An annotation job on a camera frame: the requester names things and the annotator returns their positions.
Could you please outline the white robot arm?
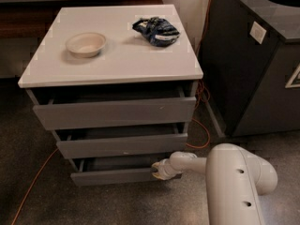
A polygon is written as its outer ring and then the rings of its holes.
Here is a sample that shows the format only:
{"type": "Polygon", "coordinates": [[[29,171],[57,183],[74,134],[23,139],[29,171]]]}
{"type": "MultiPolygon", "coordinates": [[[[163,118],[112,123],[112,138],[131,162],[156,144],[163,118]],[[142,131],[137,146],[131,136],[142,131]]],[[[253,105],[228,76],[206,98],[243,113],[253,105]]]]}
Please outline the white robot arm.
{"type": "Polygon", "coordinates": [[[160,180],[185,171],[203,174],[210,225],[265,225],[259,197],[278,185],[270,162],[232,143],[215,146],[207,157],[174,152],[153,168],[153,176],[160,180]]]}

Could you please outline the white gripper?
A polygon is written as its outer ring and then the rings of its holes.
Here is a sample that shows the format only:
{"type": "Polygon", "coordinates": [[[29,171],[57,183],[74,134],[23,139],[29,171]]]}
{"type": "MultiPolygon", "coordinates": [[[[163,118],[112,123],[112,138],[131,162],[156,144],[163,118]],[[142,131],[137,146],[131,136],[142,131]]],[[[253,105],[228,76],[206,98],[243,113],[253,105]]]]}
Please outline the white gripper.
{"type": "Polygon", "coordinates": [[[175,176],[182,173],[181,171],[176,170],[168,159],[155,162],[151,167],[158,169],[158,172],[152,172],[152,175],[158,180],[173,179],[175,176]]]}

